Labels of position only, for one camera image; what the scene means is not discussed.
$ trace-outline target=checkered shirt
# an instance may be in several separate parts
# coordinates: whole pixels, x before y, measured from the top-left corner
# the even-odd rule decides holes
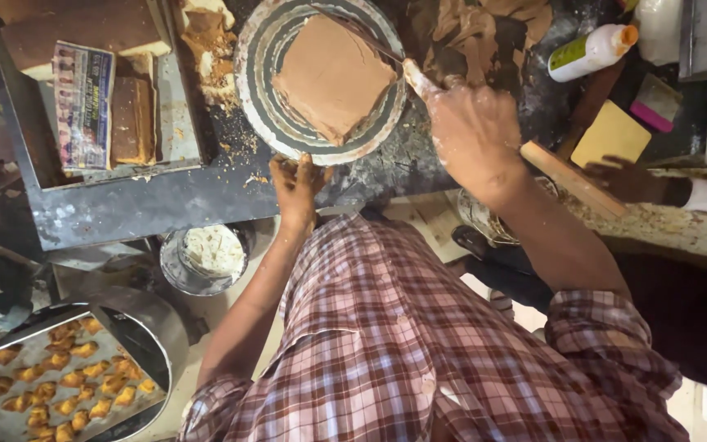
[[[547,344],[502,316],[399,222],[341,216],[305,244],[285,333],[256,381],[192,398],[179,441],[688,440],[665,400],[676,367],[609,292],[555,295]]]

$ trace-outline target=tile floor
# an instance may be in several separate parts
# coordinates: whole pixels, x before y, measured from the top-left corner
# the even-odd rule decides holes
[[[449,199],[454,203],[454,195],[449,194]],[[425,237],[427,243],[433,248],[439,258],[443,262],[448,262],[463,256],[466,252],[458,247],[453,241],[445,235],[439,235],[436,223],[433,220],[423,219],[422,213],[419,213],[416,206],[408,198],[395,198],[391,204],[384,210],[384,215],[390,219],[401,219],[415,226],[419,232]],[[342,212],[358,210],[360,206],[336,207],[332,211],[322,212],[322,215],[333,215]],[[259,225],[259,246],[257,247],[256,255],[250,261],[248,271],[244,274],[241,280],[231,287],[226,293],[220,296],[211,298],[189,297],[189,304],[193,311],[199,315],[203,315],[208,321],[209,327],[213,328],[220,318],[228,311],[230,305],[239,296],[242,289],[247,285],[247,282],[252,277],[254,271],[259,266],[261,256],[266,250],[266,246],[270,241],[271,232],[273,232],[273,223],[261,222]],[[464,280],[477,293],[482,296],[488,296],[489,290],[475,278],[470,275],[464,276]],[[545,316],[531,307],[521,306],[516,304],[516,321],[528,330],[535,330],[543,327],[545,324]],[[254,377],[260,374],[270,358],[277,350],[280,343],[280,338],[283,333],[283,326],[279,318],[275,318],[272,324],[270,335],[266,341],[266,346],[263,349],[258,366],[255,368]],[[178,386],[173,391],[170,403],[162,416],[157,419],[150,427],[143,432],[129,439],[132,442],[157,442],[170,439],[176,435],[179,427],[179,422],[182,417],[182,411],[189,402],[189,399],[195,391],[195,383],[200,366],[200,360],[203,355],[203,350],[206,347],[208,336],[205,336],[201,342],[193,345],[190,348],[187,367],[181,377]],[[705,405],[707,404],[707,394],[704,387],[684,379],[683,385],[678,392],[668,401],[670,414],[678,419],[681,424],[689,431],[692,442],[707,442],[707,421]]]

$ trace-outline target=newspaper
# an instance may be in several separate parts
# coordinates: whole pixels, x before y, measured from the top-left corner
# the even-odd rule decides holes
[[[111,169],[115,65],[112,52],[56,42],[54,98],[64,170]]]

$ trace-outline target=metal table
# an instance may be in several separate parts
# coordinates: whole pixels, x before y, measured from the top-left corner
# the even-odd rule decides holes
[[[229,2],[236,16],[235,32],[241,29],[258,0]],[[375,0],[398,23],[405,20],[405,2]],[[551,0],[554,21],[543,41],[533,47],[523,67],[523,85],[504,81],[503,87],[519,95],[519,119],[525,140],[536,139],[555,147],[568,127],[568,118],[581,93],[581,81],[555,83],[547,76],[549,54],[577,35],[598,25],[614,22],[619,11],[615,2],[591,4],[587,0]],[[508,20],[499,20],[508,26]],[[511,51],[503,60],[508,72]],[[613,99],[628,106],[645,72],[652,70],[636,54],[616,85]],[[7,56],[0,36],[0,64]],[[28,82],[20,88],[4,87],[20,75],[0,66],[0,99],[10,124],[17,118],[11,96],[28,93]],[[644,158],[656,160],[701,153],[707,121],[707,83],[684,84],[682,111],[677,129],[654,136]],[[44,250],[85,246],[155,235],[216,223],[259,219],[278,214],[270,183],[256,178],[269,176],[272,152],[252,131],[240,109],[226,115],[212,108],[200,122],[200,140],[217,155],[209,166],[152,177],[151,181],[119,180],[93,186],[43,191],[27,156],[24,136],[14,136],[16,159],[32,206],[34,223]],[[440,165],[430,141],[430,124],[423,103],[411,96],[397,128],[375,152],[348,165],[338,166],[329,185],[317,197],[319,207],[352,205],[395,196],[426,194],[457,187]]]

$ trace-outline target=white bottle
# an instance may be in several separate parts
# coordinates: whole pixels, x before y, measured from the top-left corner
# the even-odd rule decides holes
[[[554,50],[547,62],[547,72],[555,81],[564,83],[615,65],[637,43],[638,35],[632,25],[599,27]]]

